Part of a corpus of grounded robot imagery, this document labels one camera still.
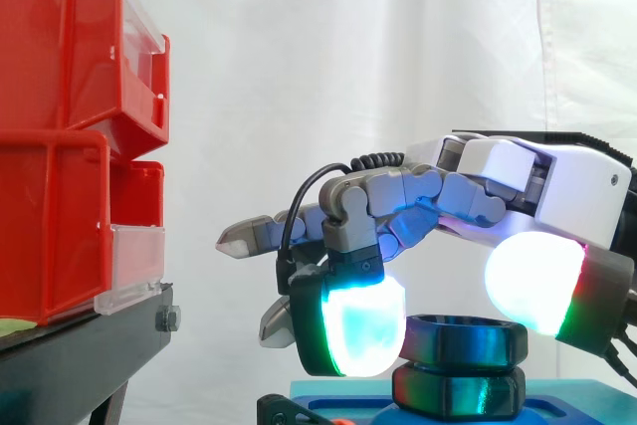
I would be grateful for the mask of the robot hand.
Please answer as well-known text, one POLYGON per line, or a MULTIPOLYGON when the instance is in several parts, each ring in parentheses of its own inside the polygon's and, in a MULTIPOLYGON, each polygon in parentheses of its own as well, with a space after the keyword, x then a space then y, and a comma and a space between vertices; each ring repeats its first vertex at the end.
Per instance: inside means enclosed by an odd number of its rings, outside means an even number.
POLYGON ((535 331, 603 358, 636 321, 636 171, 581 132, 456 130, 313 173, 291 207, 223 231, 232 258, 276 256, 268 348, 313 376, 374 376, 397 358, 437 374, 509 369, 535 331), (387 264, 440 231, 491 253, 502 320, 410 316, 387 264))

